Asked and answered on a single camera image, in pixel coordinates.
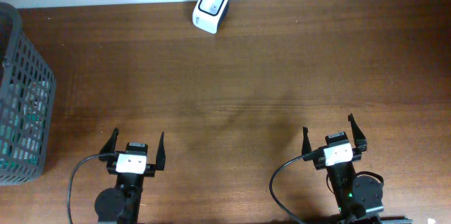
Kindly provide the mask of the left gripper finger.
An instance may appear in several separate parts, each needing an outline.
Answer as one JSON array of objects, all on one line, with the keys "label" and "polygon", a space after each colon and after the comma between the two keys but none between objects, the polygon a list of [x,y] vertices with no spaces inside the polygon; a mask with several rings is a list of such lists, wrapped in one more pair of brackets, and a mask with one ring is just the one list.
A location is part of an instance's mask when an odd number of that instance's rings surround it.
[{"label": "left gripper finger", "polygon": [[164,132],[161,133],[159,146],[156,153],[155,170],[164,170],[166,164],[166,152],[164,147]]},{"label": "left gripper finger", "polygon": [[116,142],[119,135],[119,129],[117,127],[114,128],[112,135],[109,140],[105,143],[105,145],[99,151],[100,157],[99,160],[102,162],[113,162],[116,160]]}]

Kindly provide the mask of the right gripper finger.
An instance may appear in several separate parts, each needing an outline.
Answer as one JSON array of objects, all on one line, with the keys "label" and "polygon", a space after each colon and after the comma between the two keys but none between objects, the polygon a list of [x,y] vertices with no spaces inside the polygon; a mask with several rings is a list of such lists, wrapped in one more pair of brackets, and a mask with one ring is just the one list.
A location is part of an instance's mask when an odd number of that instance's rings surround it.
[{"label": "right gripper finger", "polygon": [[311,144],[309,141],[308,136],[308,128],[303,127],[302,128],[302,134],[303,134],[303,141],[302,141],[302,156],[304,161],[309,161],[310,155],[311,155]]},{"label": "right gripper finger", "polygon": [[357,125],[352,113],[348,115],[348,121],[351,124],[352,135],[353,135],[353,139],[354,139],[354,145],[360,151],[366,151],[367,150],[367,139],[366,139],[366,136],[364,135],[364,133],[361,131],[361,129]]}]

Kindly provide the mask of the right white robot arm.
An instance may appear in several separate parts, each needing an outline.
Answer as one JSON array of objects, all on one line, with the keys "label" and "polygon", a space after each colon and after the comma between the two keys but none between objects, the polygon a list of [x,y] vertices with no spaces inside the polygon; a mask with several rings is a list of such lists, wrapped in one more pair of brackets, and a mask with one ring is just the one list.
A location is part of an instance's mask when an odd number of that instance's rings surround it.
[{"label": "right white robot arm", "polygon": [[312,223],[339,224],[385,224],[412,223],[405,217],[380,217],[383,212],[383,186],[381,175],[370,171],[356,172],[355,161],[367,150],[367,139],[357,125],[354,116],[348,115],[352,128],[354,145],[345,132],[325,137],[326,145],[313,150],[308,137],[308,128],[303,128],[302,155],[305,161],[312,161],[315,169],[327,170],[326,183],[332,190],[339,213],[330,217],[312,220]]}]

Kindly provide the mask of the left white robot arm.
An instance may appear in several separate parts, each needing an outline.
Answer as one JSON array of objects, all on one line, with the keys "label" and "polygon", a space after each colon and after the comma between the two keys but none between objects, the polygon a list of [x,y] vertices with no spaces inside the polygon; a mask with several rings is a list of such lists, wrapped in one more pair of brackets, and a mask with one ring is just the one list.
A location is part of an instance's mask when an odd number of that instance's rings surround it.
[{"label": "left white robot arm", "polygon": [[166,164],[164,135],[160,136],[156,161],[148,163],[147,144],[129,142],[124,151],[117,151],[118,134],[119,129],[115,128],[99,151],[99,160],[106,163],[110,175],[116,176],[116,183],[96,198],[98,223],[137,223],[144,179],[154,177]]}]

